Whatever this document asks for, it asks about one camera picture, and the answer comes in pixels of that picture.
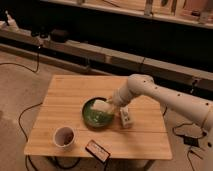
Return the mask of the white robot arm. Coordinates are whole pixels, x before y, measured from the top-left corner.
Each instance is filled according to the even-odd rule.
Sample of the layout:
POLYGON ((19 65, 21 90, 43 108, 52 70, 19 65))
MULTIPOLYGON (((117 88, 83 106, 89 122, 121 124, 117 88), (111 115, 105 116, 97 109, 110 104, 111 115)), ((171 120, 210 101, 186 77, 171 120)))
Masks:
POLYGON ((125 83, 114 91, 109 104, 124 107, 142 95, 165 104, 208 132, 213 129, 213 101, 157 85, 149 75, 128 76, 125 83))

